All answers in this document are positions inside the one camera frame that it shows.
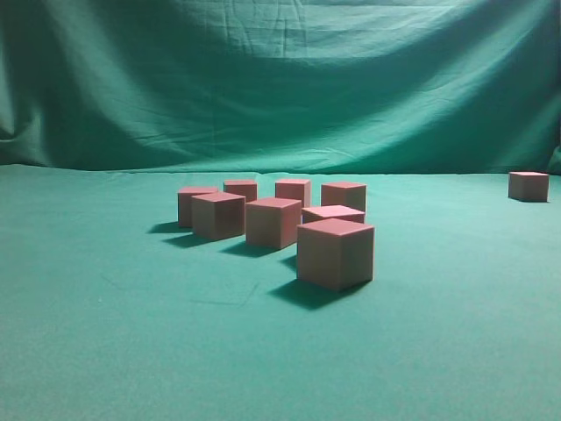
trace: block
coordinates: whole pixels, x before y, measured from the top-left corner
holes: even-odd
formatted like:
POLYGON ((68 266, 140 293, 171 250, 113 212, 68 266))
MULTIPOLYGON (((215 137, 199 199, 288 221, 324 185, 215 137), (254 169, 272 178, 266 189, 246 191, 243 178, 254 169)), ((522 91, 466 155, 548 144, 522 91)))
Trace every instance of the block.
POLYGON ((245 196, 218 192, 193 196, 193 233, 205 239, 228 239, 245 231, 245 196))
POLYGON ((226 180, 224 191, 245 196, 246 203, 257 200, 257 182, 255 180, 226 180))
POLYGON ((245 242, 282 249, 296 242, 296 226, 302 219, 298 199, 267 197, 245 205, 245 242))
POLYGON ((366 212, 366 185, 360 182, 322 184, 322 206, 341 204, 366 212))
POLYGON ((275 197, 302 201, 302 208, 307 208, 312 201, 312 183, 310 180, 283 178, 274 184, 275 197))
POLYGON ((543 173, 511 172, 508 174, 508 197, 523 202, 547 202, 550 177, 543 173))
POLYGON ((216 193, 218 187, 184 187, 177 192, 177 217, 179 226, 190 228, 193 226, 191 217, 191 198, 193 196, 216 193))
POLYGON ((369 282, 374 270, 374 226, 343 219, 298 225, 298 279, 342 291, 369 282))
POLYGON ((356 210, 340 204, 332 204, 330 206, 312 206, 302 209, 302 222, 321 221, 322 219, 337 218, 345 221, 353 221, 364 224, 365 213, 362 210, 356 210))

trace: foam block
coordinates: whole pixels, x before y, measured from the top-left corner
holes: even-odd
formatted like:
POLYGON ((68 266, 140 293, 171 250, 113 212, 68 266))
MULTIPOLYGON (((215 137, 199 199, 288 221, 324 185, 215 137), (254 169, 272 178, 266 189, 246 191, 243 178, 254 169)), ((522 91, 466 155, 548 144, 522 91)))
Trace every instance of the foam block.
POLYGON ((245 205, 245 241, 254 246, 282 249, 296 242, 302 218, 297 199, 267 197, 245 205))
POLYGON ((311 204, 312 183, 310 180, 283 178, 274 184, 274 195, 284 199, 295 199, 302 202, 302 208, 311 204))
POLYGON ((246 203, 257 200, 257 182, 254 180, 226 180, 224 191, 245 196, 246 203))
POLYGON ((191 212, 191 198, 193 196, 208 195, 218 192, 218 187, 184 187, 177 192, 177 217, 179 226, 190 228, 193 226, 191 212))
POLYGON ((192 198, 193 232, 205 239, 228 239, 245 231, 245 196, 218 192, 192 198))
POLYGON ((364 224, 365 213, 362 210, 356 210, 340 204, 312 206, 311 208, 302 209, 302 222, 304 224, 329 218, 344 219, 345 221, 364 224))
POLYGON ((298 279, 341 291, 373 279, 374 227, 343 219, 298 225, 298 279))
POLYGON ((366 212, 366 185, 360 182, 322 184, 322 206, 341 204, 366 212))
POLYGON ((523 202, 547 202, 550 177, 543 173, 511 172, 508 174, 508 197, 523 202))

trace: green felt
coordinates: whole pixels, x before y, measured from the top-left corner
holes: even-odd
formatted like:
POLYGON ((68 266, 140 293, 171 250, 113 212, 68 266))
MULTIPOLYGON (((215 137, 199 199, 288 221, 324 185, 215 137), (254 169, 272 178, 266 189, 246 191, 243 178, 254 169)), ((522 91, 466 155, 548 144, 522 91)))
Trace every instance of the green felt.
POLYGON ((561 174, 558 0, 2 0, 0 163, 561 174))
POLYGON ((176 191, 287 174, 0 167, 0 419, 561 417, 561 178, 312 175, 368 184, 376 277, 295 282, 295 246, 205 242, 176 191))

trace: green backdrop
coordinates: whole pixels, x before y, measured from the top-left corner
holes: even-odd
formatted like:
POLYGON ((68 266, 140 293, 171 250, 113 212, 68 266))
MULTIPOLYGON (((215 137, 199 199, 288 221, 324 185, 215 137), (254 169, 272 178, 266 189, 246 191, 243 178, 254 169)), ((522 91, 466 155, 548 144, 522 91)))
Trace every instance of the green backdrop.
POLYGON ((559 172, 557 0, 2 0, 0 163, 559 172))

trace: cube side face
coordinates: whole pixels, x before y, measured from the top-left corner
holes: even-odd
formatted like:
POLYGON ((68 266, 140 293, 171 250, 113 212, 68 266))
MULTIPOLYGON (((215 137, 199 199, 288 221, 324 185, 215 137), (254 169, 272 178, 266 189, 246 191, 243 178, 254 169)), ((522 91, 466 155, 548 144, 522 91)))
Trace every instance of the cube side face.
POLYGON ((186 187, 177 192, 177 221, 181 228, 193 226, 193 197, 218 192, 218 187, 186 187))
POLYGON ((217 238, 215 203, 193 200, 193 233, 205 239, 217 238))
POLYGON ((508 197, 522 202, 547 202, 550 177, 510 173, 508 197))
POLYGON ((245 196, 246 202, 257 200, 257 184, 225 184, 224 191, 234 195, 245 196))
POLYGON ((247 204, 245 242, 253 246, 281 248, 281 209, 247 204))
POLYGON ((281 214, 280 248, 284 248, 297 240, 297 227, 302 221, 302 203, 282 208, 281 214))
POLYGON ((344 219, 345 221, 358 222, 360 224, 365 223, 365 214, 364 213, 358 213, 356 215, 344 215, 342 217, 335 217, 335 218, 344 219))
POLYGON ((191 195, 177 194, 177 221, 181 228, 191 228, 193 226, 191 198, 191 195))
POLYGON ((309 207, 311 203, 311 182, 294 184, 290 182, 276 182, 274 196, 283 199, 294 199, 302 202, 302 207, 309 207))
POLYGON ((347 189, 345 201, 345 206, 366 212, 366 186, 347 189))
POLYGON ((337 186, 322 185, 322 206, 331 206, 333 204, 346 206, 345 199, 344 189, 337 186))
POLYGON ((298 279, 324 288, 341 289, 341 240, 325 232, 298 226, 298 279))
POLYGON ((371 281, 374 272, 374 228, 343 236, 341 255, 341 289, 371 281))
POLYGON ((323 219, 322 216, 317 215, 312 210, 302 209, 302 223, 307 224, 308 222, 319 221, 323 219))
POLYGON ((215 223, 218 239, 243 235, 245 232, 245 198, 240 197, 216 203, 215 223))

